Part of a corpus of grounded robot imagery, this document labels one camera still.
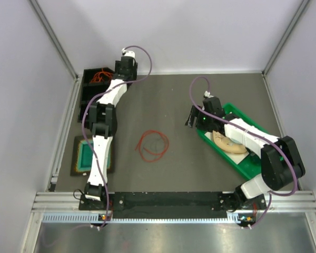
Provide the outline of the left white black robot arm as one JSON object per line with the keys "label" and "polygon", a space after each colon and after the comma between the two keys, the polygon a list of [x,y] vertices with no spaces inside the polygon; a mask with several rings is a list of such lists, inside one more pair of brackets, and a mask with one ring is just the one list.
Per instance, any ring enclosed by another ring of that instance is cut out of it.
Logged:
{"label": "left white black robot arm", "polygon": [[103,209],[108,205],[106,194],[107,164],[111,144],[117,132],[116,105],[126,93],[129,85],[137,78],[137,62],[135,53],[122,50],[122,57],[115,62],[115,73],[111,79],[107,93],[92,102],[89,106],[88,122],[93,136],[93,158],[90,176],[85,186],[85,197],[92,205]]}

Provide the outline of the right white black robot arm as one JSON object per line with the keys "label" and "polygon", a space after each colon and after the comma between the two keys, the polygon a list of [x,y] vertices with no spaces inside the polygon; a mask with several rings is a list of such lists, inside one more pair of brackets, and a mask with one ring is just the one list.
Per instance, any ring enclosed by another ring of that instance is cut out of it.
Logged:
{"label": "right white black robot arm", "polygon": [[300,152],[290,136],[277,137],[259,129],[241,113],[226,111],[216,96],[205,91],[203,104],[193,104],[186,126],[202,134],[211,133],[211,145],[225,157],[242,154],[241,162],[233,165],[238,171],[251,163],[251,155],[258,161],[257,174],[237,186],[233,192],[235,208],[246,209],[255,198],[265,194],[276,194],[278,190],[293,184],[292,192],[298,189],[298,179],[306,173]]}

